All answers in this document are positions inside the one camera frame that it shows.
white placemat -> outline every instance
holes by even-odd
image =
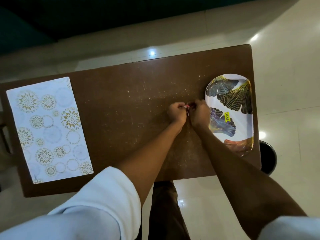
[[[7,90],[34,184],[93,173],[69,77]]]

glossy floor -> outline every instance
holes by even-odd
[[[0,57],[2,82],[239,44],[253,51],[259,130],[272,177],[320,216],[320,0],[258,0],[61,40]],[[217,177],[177,180],[190,237],[248,239]],[[15,168],[0,173],[0,230],[45,214],[73,194],[23,198]],[[148,235],[151,194],[143,207]]]

table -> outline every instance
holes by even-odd
[[[204,99],[215,77],[235,73],[252,87],[254,145],[245,155],[261,168],[254,71],[250,45],[213,49],[92,70],[19,80],[0,85],[4,121],[25,197],[75,192],[95,174],[122,160],[168,124],[167,107],[177,101]],[[69,76],[78,105],[94,174],[33,184],[14,125],[6,90]],[[215,175],[201,141],[187,121],[175,139],[157,181]]]

person's right arm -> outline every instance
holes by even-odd
[[[279,216],[306,216],[300,206],[272,178],[231,152],[208,128],[210,109],[196,100],[189,110],[191,124],[202,140],[211,164],[243,230],[257,239]]]

white sleeve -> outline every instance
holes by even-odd
[[[61,214],[74,206],[94,207],[110,214],[119,224],[121,240],[134,240],[141,224],[141,203],[129,178],[107,167],[64,204],[48,215]]]
[[[319,240],[320,218],[281,216],[266,225],[258,240]]]

